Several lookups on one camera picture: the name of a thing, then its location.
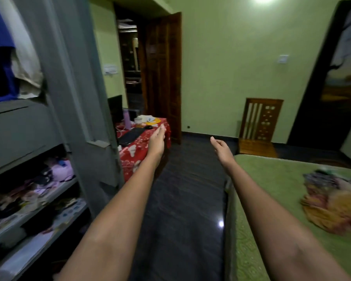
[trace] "chair seat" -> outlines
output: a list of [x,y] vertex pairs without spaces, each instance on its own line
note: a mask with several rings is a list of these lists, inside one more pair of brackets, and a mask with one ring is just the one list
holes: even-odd
[[271,142],[239,138],[239,153],[262,157],[278,158]]

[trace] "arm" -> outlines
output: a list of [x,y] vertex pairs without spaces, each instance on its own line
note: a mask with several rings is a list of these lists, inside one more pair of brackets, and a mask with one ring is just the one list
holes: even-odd
[[211,143],[232,178],[267,270],[274,280],[351,281],[312,233],[235,162],[224,141],[211,137]]
[[127,280],[154,171],[164,151],[164,134],[161,125],[150,138],[146,158],[91,224],[59,281]]

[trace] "hand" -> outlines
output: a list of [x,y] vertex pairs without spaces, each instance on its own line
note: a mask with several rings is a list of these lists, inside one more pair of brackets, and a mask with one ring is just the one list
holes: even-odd
[[164,125],[161,124],[161,126],[152,134],[148,143],[147,156],[154,157],[156,160],[158,160],[157,164],[160,163],[161,156],[164,153],[165,130],[166,128]]
[[221,165],[225,169],[227,169],[232,163],[235,163],[234,156],[231,153],[229,146],[224,141],[216,140],[214,137],[211,137],[211,144],[215,149]]

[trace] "bed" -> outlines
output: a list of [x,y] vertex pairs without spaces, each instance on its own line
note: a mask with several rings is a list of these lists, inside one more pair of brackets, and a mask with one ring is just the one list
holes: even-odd
[[[250,155],[235,156],[237,163],[273,198],[307,226],[351,276],[351,232],[332,235],[308,222],[299,200],[306,194],[304,173],[321,165]],[[329,167],[351,177],[351,169]],[[269,280],[247,218],[231,181],[226,185],[228,208],[225,228],[225,280]]]

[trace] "red tablecloth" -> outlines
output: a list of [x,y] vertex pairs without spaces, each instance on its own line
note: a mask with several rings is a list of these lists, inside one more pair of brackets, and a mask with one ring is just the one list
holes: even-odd
[[[160,123],[153,125],[153,129],[146,130],[143,132],[134,142],[132,142],[129,146],[123,148],[120,151],[120,159],[123,167],[123,176],[125,181],[128,181],[132,174],[136,171],[142,160],[144,160],[148,151],[148,141],[152,135],[152,133],[160,127],[161,124],[164,124],[167,129],[165,132],[165,141],[167,147],[170,148],[170,126],[166,118],[159,118],[161,120]],[[122,130],[123,125],[117,126],[118,130]],[[121,137],[125,133],[129,132],[128,130],[118,131],[117,137]]]

